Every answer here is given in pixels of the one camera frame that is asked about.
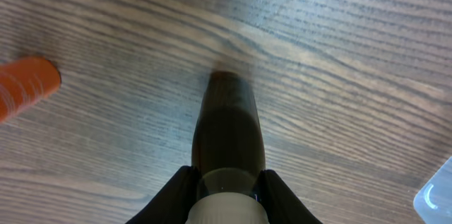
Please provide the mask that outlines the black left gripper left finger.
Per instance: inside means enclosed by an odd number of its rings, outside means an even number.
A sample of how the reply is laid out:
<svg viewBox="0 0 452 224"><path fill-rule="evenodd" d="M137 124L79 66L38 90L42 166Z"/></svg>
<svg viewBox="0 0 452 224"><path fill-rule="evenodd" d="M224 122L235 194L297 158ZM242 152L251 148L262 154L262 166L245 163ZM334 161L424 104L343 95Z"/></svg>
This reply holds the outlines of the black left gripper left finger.
<svg viewBox="0 0 452 224"><path fill-rule="evenodd" d="M200 172L182 166L151 201L126 224L185 224L196 203Z"/></svg>

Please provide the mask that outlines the orange bottle white cap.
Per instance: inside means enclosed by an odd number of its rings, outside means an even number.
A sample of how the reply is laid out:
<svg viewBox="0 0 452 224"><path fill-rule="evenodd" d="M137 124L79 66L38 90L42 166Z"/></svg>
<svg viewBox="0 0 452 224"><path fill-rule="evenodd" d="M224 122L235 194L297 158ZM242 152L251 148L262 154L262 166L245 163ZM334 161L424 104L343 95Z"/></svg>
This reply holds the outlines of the orange bottle white cap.
<svg viewBox="0 0 452 224"><path fill-rule="evenodd" d="M1 65L1 122L58 91L61 74L42 57L26 57Z"/></svg>

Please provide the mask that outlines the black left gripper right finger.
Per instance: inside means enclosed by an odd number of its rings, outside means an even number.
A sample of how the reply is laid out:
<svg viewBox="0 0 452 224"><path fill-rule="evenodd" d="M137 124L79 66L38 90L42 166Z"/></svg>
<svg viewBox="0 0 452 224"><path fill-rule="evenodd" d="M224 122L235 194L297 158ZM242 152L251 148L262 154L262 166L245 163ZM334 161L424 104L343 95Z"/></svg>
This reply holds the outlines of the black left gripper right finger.
<svg viewBox="0 0 452 224"><path fill-rule="evenodd" d="M259 173L254 192L270 224L321 224L274 170Z"/></svg>

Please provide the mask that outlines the black bottle white cap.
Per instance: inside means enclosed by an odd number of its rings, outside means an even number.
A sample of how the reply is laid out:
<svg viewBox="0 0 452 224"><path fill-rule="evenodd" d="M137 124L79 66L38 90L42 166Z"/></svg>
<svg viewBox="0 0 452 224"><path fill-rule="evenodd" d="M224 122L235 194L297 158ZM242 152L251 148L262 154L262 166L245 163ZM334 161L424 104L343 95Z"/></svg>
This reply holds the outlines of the black bottle white cap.
<svg viewBox="0 0 452 224"><path fill-rule="evenodd" d="M188 223L267 223L258 176L266 167L251 86L239 75L215 71L208 80L191 149L200 172Z"/></svg>

